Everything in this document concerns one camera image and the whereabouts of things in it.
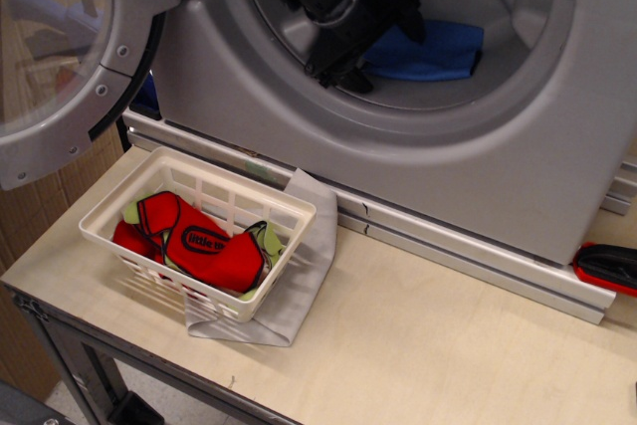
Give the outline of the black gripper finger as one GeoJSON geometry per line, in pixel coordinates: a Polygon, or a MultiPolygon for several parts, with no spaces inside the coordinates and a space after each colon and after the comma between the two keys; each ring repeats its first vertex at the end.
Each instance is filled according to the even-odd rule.
{"type": "Polygon", "coordinates": [[[426,27],[424,19],[418,9],[406,9],[399,13],[396,25],[405,36],[417,44],[423,44],[426,40],[426,27]]]}
{"type": "Polygon", "coordinates": [[[354,68],[336,77],[336,84],[342,90],[354,94],[369,94],[373,91],[372,82],[359,69],[354,68]]]}

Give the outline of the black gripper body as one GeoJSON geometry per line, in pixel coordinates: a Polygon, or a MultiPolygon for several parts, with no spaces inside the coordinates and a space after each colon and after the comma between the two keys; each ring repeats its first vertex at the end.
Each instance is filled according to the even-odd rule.
{"type": "Polygon", "coordinates": [[[336,77],[361,67],[366,51],[406,9],[420,11],[421,0],[352,0],[340,18],[319,22],[319,33],[305,64],[305,74],[323,87],[337,87],[336,77]]]}

